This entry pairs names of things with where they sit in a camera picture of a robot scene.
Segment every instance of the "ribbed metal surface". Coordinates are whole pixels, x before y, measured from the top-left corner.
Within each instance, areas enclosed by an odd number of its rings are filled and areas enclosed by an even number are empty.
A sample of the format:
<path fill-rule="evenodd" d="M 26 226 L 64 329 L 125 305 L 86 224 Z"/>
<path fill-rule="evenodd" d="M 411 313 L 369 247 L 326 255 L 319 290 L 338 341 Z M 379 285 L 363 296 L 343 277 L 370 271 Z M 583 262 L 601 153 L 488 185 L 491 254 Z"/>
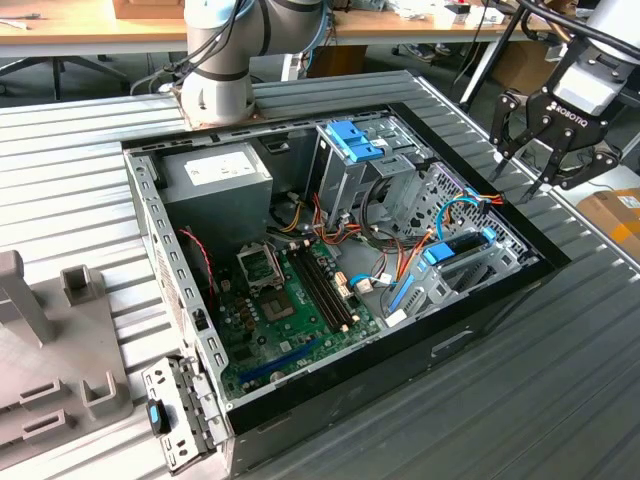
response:
<path fill-rule="evenodd" d="M 487 176 L 491 146 L 406 72 L 256 87 L 276 118 L 406 102 Z M 148 96 L 0 113 L 0 244 L 29 282 L 70 264 L 101 268 L 134 398 L 139 371 L 177 349 L 138 239 L 115 140 L 183 129 Z M 511 199 L 529 178 L 496 183 Z M 246 476 L 263 479 L 637 478 L 640 290 L 636 274 L 549 195 L 522 211 L 575 261 L 480 345 Z M 214 457 L 185 478 L 216 478 Z M 0 478 L 168 478 L 139 406 L 120 424 Z"/>

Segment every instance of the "blue plastic clip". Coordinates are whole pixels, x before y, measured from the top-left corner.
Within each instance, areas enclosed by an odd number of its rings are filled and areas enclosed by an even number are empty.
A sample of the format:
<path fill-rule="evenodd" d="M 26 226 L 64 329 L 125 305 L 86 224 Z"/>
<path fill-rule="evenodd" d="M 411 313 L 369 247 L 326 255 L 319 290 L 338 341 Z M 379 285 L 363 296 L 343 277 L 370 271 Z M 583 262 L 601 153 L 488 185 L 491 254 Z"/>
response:
<path fill-rule="evenodd" d="M 496 233 L 496 231 L 491 228 L 491 227 L 484 227 L 482 229 L 482 234 L 485 236 L 485 238 L 487 240 L 489 240 L 489 243 L 493 243 L 496 241 L 496 238 L 498 238 L 498 234 Z"/>
<path fill-rule="evenodd" d="M 356 163 L 384 156 L 384 151 L 374 147 L 365 133 L 359 130 L 353 122 L 330 123 L 327 125 L 327 131 L 336 143 L 347 151 L 349 158 Z"/>
<path fill-rule="evenodd" d="M 429 247 L 424 251 L 424 258 L 429 265 L 435 265 L 447 258 L 453 257 L 455 253 L 446 243 L 438 243 L 433 247 Z"/>

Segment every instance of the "blue drive bay latch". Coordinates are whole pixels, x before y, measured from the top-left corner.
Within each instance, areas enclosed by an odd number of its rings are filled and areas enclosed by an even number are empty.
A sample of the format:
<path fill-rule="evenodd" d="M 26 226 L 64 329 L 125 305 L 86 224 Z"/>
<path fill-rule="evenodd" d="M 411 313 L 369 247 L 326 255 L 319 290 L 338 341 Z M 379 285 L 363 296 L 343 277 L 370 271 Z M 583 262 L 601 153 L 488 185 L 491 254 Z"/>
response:
<path fill-rule="evenodd" d="M 346 150 L 349 158 L 354 162 L 375 160 L 384 156 L 384 150 L 374 147 L 367 135 L 352 122 L 333 122 L 327 125 L 329 135 Z"/>

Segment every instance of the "capacitor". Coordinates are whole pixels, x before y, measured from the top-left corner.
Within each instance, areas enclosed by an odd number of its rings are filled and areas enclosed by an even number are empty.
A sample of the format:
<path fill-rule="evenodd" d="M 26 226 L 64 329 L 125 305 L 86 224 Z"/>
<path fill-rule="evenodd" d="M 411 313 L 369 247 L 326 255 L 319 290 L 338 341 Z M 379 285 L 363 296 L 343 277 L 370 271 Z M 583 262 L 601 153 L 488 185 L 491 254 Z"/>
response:
<path fill-rule="evenodd" d="M 286 375 L 281 371 L 273 372 L 271 374 L 271 376 L 269 377 L 269 381 L 271 383 L 274 383 L 274 382 L 277 382 L 278 380 L 280 380 L 281 378 L 284 378 L 284 377 L 286 377 Z"/>

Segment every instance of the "ram slot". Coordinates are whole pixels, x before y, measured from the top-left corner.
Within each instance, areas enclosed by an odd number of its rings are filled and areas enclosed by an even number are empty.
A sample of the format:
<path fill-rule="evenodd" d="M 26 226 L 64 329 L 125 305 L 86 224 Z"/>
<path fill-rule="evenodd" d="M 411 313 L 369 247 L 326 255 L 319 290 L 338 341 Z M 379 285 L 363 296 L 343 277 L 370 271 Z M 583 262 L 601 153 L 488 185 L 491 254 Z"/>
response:
<path fill-rule="evenodd" d="M 289 262 L 333 333 L 339 332 L 343 325 L 353 324 L 351 314 L 311 253 L 294 252 L 290 254 Z"/>

